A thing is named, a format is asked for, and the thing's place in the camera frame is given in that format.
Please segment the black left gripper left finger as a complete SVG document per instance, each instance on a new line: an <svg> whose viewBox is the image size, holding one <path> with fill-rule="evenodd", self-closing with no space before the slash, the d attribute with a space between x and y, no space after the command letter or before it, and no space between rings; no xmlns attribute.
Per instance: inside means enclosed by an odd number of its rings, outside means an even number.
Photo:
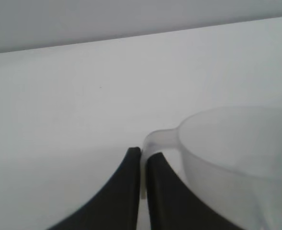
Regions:
<svg viewBox="0 0 282 230"><path fill-rule="evenodd" d="M139 147L127 153L108 182L85 205L52 230L135 230L140 201Z"/></svg>

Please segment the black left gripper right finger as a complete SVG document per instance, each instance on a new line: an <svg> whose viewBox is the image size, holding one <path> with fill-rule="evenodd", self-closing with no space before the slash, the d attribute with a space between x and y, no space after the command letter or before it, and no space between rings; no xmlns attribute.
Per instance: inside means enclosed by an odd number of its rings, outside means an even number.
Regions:
<svg viewBox="0 0 282 230"><path fill-rule="evenodd" d="M258 230L260 220L246 178L185 154L188 182L162 153L146 163L153 230Z"/></svg>

